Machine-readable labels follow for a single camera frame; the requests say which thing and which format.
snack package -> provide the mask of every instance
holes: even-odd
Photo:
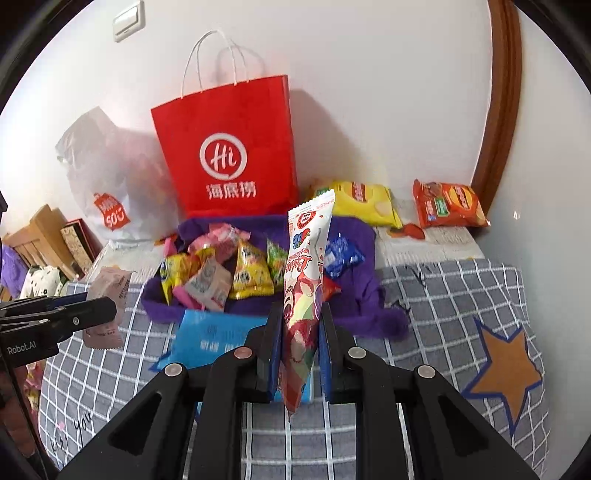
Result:
[[[113,267],[102,267],[90,285],[86,300],[109,297],[115,302],[117,313],[110,322],[87,328],[82,332],[82,341],[88,348],[119,348],[123,339],[119,333],[119,325],[123,319],[127,291],[132,272]]]
[[[275,287],[265,254],[246,240],[238,241],[238,261],[229,297],[234,300],[273,295]]]
[[[278,386],[290,417],[300,405],[318,347],[324,249],[334,205],[335,193],[329,190],[288,213],[291,244],[285,265]]]
[[[160,264],[160,278],[166,303],[173,299],[173,289],[184,285],[189,278],[199,271],[203,262],[215,254],[214,248],[204,248],[191,255],[175,254],[166,257]]]
[[[209,257],[199,272],[185,283],[185,291],[213,312],[223,312],[232,288],[232,274],[214,257]]]
[[[166,237],[166,240],[164,240],[164,256],[170,257],[177,253],[177,248],[174,246],[174,238],[171,236]]]
[[[330,278],[338,278],[345,268],[354,267],[363,261],[365,261],[363,253],[339,233],[337,238],[326,245],[324,273]]]
[[[333,215],[357,217],[373,226],[402,228],[398,212],[392,205],[390,190],[383,185],[366,185],[356,181],[333,181],[329,185],[312,185],[312,198],[327,190],[335,191]]]
[[[267,265],[275,285],[275,290],[283,288],[283,273],[287,262],[287,252],[279,245],[267,239]]]
[[[238,240],[249,240],[250,232],[244,232],[234,228],[229,223],[211,223],[209,233],[197,237],[189,245],[189,253],[197,252],[203,248],[214,247],[216,249],[216,260],[224,263],[238,248]]]
[[[336,284],[334,280],[324,274],[324,278],[322,279],[322,302],[329,301],[332,295],[337,293],[341,293],[340,287]]]
[[[181,305],[187,307],[190,310],[205,310],[205,307],[195,300],[191,295],[187,293],[185,290],[184,285],[177,285],[173,288],[173,295]]]
[[[418,221],[423,228],[489,224],[476,193],[467,185],[421,183],[415,180],[413,196],[417,204]]]

white plastic bag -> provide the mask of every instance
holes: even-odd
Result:
[[[82,115],[56,145],[90,227],[105,240],[158,240],[181,221],[155,137],[117,127],[101,108]]]

green candy wrapper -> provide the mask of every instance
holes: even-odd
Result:
[[[283,289],[283,275],[285,273],[285,263],[287,262],[287,252],[279,245],[267,239],[267,265],[269,273],[275,285],[275,291]]]

hi logo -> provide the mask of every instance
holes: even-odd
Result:
[[[302,230],[308,223],[312,221],[312,219],[316,216],[316,210],[312,212],[304,212],[300,215],[297,219],[297,227],[298,230]]]
[[[213,134],[201,145],[199,160],[210,177],[216,180],[233,180],[246,168],[246,148],[234,135]]]

orange snack bag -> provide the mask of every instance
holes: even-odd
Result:
[[[415,180],[413,196],[422,228],[489,224],[476,193],[467,185]]]

